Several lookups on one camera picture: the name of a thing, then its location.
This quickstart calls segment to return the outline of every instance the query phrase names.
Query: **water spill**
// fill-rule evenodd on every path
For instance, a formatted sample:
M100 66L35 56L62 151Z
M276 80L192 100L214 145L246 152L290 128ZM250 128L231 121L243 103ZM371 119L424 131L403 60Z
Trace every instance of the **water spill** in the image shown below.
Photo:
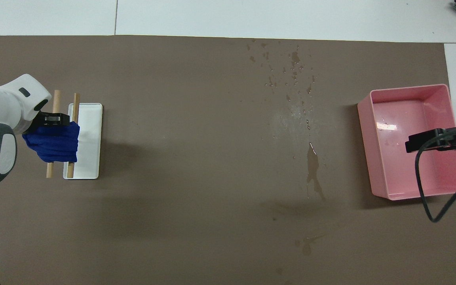
M314 150L312 143L309 143L309 146L310 148L307 151L308 175L306 181L309 184L312 180L314 182L314 191L320 195L321 200L326 201L325 196L323 195L323 190L321 189L321 185L318 182L318 154Z
M311 253L312 253L311 243L314 243L318 238L321 238L323 236L325 236L325 235L315 236L314 238L309 238L309 237L304 238L304 247L302 247L302 254L305 256L311 255Z
M291 54L291 60L293 63L300 63L300 58L298 57L298 53L296 51Z

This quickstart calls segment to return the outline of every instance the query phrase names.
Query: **wooden stick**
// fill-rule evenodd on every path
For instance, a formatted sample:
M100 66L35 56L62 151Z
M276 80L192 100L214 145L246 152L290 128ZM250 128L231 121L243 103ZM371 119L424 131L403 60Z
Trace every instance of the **wooden stick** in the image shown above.
M78 108L80 105L80 94L74 93L73 99L73 110L71 110L71 121L78 123ZM75 163L69 162L68 163L68 171L66 174L67 178L73 178L73 171L75 169Z
M54 90L54 102L52 103L52 112L59 112L60 100L61 100L61 91ZM52 178L52 173L54 173L54 162L48 162L46 178Z

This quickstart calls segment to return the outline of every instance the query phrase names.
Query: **brown paper surface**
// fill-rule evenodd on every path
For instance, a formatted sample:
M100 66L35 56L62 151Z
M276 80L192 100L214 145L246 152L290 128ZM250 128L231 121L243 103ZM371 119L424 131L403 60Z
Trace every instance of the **brown paper surface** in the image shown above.
M19 139L3 284L456 284L456 203L373 196L356 108L448 83L442 44L0 36L0 85L24 73L103 104L100 175Z

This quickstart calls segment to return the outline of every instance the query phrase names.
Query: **water droplet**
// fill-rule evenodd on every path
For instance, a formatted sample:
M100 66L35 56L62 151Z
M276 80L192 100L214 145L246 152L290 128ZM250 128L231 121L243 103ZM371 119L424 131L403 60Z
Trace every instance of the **water droplet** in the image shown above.
M298 53L296 51L291 54L291 60L293 63L300 63L300 58L298 57Z
M313 150L314 155L318 155L316 151L314 150L314 146L311 142L309 142L309 146L311 146L311 149Z

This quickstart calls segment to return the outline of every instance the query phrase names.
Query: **white floor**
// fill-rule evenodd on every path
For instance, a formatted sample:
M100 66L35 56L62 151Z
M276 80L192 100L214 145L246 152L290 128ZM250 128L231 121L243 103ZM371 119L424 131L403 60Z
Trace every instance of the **white floor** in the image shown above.
M452 4L453 0L0 0L0 35L152 34L445 43L456 116L456 12Z

